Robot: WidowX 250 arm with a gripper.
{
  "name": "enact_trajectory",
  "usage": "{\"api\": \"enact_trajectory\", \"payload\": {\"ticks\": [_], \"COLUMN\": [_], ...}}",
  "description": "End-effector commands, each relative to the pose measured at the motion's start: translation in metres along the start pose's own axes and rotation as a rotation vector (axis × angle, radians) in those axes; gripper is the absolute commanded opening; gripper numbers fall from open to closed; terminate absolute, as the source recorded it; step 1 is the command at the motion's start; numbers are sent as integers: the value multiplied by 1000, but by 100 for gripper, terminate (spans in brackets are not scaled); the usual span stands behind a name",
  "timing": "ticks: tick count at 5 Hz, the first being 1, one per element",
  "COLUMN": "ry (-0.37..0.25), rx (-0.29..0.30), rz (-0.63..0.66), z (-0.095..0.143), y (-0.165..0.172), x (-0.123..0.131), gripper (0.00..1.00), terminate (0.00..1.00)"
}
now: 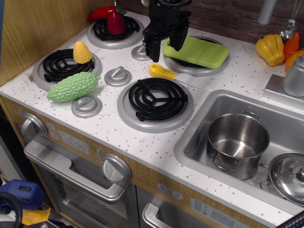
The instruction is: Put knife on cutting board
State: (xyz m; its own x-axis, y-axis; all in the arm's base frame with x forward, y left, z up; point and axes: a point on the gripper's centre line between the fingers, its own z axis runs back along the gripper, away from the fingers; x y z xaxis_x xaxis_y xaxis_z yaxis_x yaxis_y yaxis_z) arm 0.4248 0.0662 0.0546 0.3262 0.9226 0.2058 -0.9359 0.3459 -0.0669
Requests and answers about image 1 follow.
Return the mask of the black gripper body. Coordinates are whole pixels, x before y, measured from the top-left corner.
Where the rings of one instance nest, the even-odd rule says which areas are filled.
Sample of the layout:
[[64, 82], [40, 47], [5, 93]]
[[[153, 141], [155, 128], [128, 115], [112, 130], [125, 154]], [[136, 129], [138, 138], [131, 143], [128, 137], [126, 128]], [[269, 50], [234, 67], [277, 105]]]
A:
[[164, 40], [178, 29], [189, 27], [191, 12], [181, 8], [190, 4], [190, 0], [150, 0], [150, 24], [143, 31], [144, 40]]

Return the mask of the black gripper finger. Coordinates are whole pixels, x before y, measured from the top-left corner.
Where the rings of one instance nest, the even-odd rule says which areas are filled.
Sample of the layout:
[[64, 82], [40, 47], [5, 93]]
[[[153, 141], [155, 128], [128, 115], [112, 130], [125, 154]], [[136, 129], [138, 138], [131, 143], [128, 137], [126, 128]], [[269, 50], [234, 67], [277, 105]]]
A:
[[176, 51], [180, 51], [187, 37], [187, 34], [188, 34], [188, 27], [184, 27], [175, 31], [175, 33], [172, 36], [170, 36], [170, 46], [174, 48]]
[[145, 41], [146, 55], [153, 61], [159, 62], [161, 42], [153, 39], [152, 41]]

